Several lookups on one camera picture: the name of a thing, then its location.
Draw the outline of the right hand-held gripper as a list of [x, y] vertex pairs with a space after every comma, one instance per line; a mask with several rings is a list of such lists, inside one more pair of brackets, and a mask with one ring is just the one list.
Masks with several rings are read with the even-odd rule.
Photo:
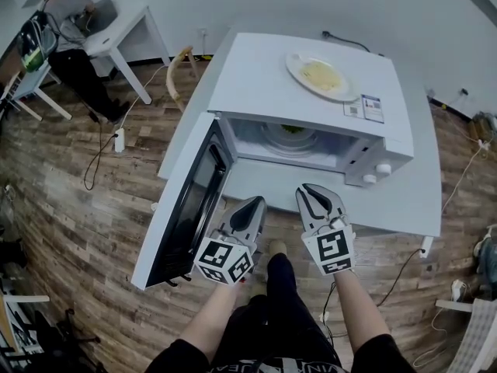
[[[298, 187], [295, 192], [305, 232], [304, 245], [323, 276], [333, 275], [356, 266], [353, 248], [355, 232], [346, 224], [346, 209], [337, 193], [311, 183], [305, 183], [306, 193]], [[315, 226], [315, 220], [331, 220]]]

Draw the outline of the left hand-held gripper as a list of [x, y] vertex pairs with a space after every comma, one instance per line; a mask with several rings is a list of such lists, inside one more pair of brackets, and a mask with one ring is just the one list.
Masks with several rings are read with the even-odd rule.
[[194, 266], [208, 280], [237, 284], [250, 274], [259, 258], [257, 240], [262, 233], [267, 205], [255, 196], [231, 209], [222, 223], [204, 236], [194, 256]]

